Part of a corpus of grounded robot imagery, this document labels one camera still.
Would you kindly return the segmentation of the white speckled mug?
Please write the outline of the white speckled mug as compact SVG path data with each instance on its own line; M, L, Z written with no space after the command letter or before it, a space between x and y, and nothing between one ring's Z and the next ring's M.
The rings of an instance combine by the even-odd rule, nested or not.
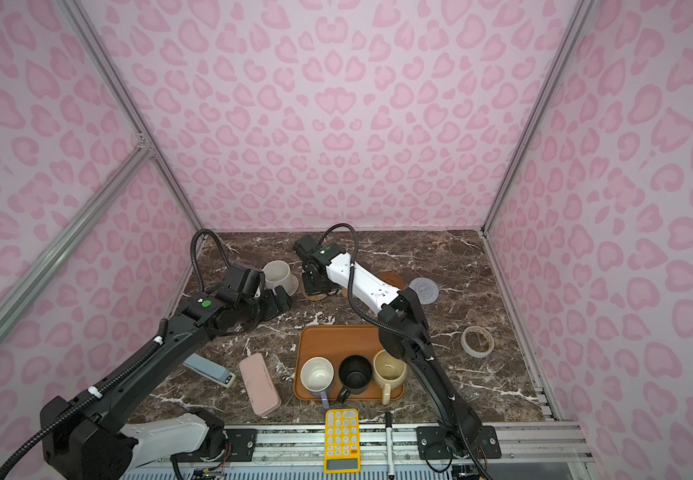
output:
M282 260L274 260L268 262L264 268L264 279L266 279L266 288L275 290L277 287L284 288L288 296L294 296L298 291L298 278L292 273L290 265Z

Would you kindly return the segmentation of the brown wooden round coaster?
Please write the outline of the brown wooden round coaster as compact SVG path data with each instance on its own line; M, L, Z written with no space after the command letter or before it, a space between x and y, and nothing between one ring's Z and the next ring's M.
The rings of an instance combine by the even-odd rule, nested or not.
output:
M380 272L377 274L377 277L384 281L386 284L389 284L390 286L396 287L400 290L405 290L408 287L408 282L398 274L396 271L386 271L386 272Z

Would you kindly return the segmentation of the grey knitted round coaster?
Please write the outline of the grey knitted round coaster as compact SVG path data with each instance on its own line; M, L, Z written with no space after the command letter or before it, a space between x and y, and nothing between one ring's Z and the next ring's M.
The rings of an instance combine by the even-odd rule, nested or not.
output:
M434 304L440 297L440 287L430 278L415 278L409 283L409 287L416 292L422 305Z

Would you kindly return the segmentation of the rattan woven round coaster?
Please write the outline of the rattan woven round coaster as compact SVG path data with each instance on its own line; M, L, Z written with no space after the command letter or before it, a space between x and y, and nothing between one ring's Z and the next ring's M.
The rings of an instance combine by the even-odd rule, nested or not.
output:
M304 297L310 301L322 301L328 298L328 293L310 293L304 292Z

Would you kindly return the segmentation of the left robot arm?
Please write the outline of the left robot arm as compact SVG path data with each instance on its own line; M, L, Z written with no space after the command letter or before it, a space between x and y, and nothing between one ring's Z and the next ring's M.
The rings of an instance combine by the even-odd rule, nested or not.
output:
M56 396L40 412L42 455L66 479L118 479L132 466L142 440L122 434L132 412L172 370L218 337L240 335L290 310L292 297L277 287L228 302L198 292L163 319L146 342L116 370L70 400Z

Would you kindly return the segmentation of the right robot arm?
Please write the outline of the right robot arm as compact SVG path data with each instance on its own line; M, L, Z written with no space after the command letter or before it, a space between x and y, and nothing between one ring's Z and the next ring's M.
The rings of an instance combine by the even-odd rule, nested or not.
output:
M380 280L334 244L296 255L302 261L304 291L330 295L346 288L356 314L379 328L384 350L405 362L431 396L454 454L472 456L483 422L444 372L418 295Z

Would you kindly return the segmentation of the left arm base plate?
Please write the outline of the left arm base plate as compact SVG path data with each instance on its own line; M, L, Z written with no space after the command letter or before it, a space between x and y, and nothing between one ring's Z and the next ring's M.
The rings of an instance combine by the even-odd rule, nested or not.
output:
M210 428L200 447L193 452L170 456L180 462L251 462L258 430L254 428Z

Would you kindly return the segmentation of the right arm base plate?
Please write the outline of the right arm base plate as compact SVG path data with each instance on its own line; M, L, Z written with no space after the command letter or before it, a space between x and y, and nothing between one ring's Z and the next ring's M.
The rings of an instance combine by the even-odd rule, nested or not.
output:
M464 459L469 454L464 448L452 448L453 434L441 426L419 426L415 429L422 460ZM502 449L494 426L486 425L471 443L471 450L480 460L501 459Z

